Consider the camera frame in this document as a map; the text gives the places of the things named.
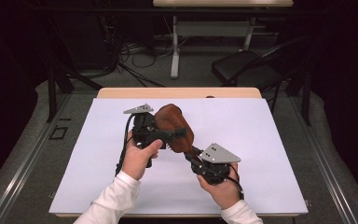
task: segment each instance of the brown leather glove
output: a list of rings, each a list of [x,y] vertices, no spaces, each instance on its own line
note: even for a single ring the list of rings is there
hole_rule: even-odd
[[[155,114],[154,122],[156,127],[164,132],[172,132],[186,127],[186,135],[184,137],[175,138],[173,141],[168,142],[168,145],[176,153],[189,152],[194,155],[194,134],[185,118],[182,116],[182,111],[178,106],[174,104],[163,106]]]

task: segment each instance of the dark background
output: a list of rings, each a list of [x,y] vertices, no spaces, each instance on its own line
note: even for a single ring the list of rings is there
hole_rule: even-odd
[[[93,6],[87,0],[76,2]],[[141,2],[142,7],[152,7],[152,1],[138,0],[138,4]],[[131,3],[140,6],[137,1]],[[311,88],[323,98],[337,152],[358,182],[358,1],[349,7],[343,7],[344,3],[351,1],[296,0],[294,7],[300,9],[333,9],[334,19],[287,20],[280,40],[303,34],[326,37],[311,70]],[[152,47],[152,34],[161,32],[160,18],[143,17],[143,23],[137,20],[122,21],[123,33]],[[37,101],[34,88],[48,77],[48,62],[36,38],[40,32],[51,41],[58,60],[68,66],[102,70],[112,65],[96,16],[60,16],[53,18],[53,23],[37,15],[30,17],[17,1],[0,0],[0,168],[32,116]]]

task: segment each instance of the person's right hand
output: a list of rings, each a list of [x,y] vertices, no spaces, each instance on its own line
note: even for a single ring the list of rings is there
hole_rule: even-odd
[[[238,164],[236,162],[232,162],[231,165],[238,171]],[[229,177],[238,181],[237,175],[232,167],[229,168]],[[226,179],[218,185],[210,185],[202,175],[197,175],[197,178],[199,179],[201,187],[212,195],[212,198],[222,210],[228,209],[240,200],[240,192],[234,182]]]

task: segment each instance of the person's left hand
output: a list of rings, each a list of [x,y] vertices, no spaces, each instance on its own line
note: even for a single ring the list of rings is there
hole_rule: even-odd
[[[127,143],[126,156],[123,161],[122,171],[136,180],[144,176],[147,162],[150,158],[158,156],[158,150],[162,146],[161,140],[152,142],[148,147],[140,149],[132,139],[132,131],[128,134],[130,141]]]

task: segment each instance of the white paper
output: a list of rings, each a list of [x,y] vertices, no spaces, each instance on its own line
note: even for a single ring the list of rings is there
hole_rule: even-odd
[[[245,200],[257,214],[308,213],[264,99],[94,99],[49,212],[81,214],[113,180],[125,126],[124,110],[148,103],[155,111],[179,106],[195,134],[194,146],[218,143],[241,158]],[[220,214],[183,153],[162,149],[141,180],[129,214]]]

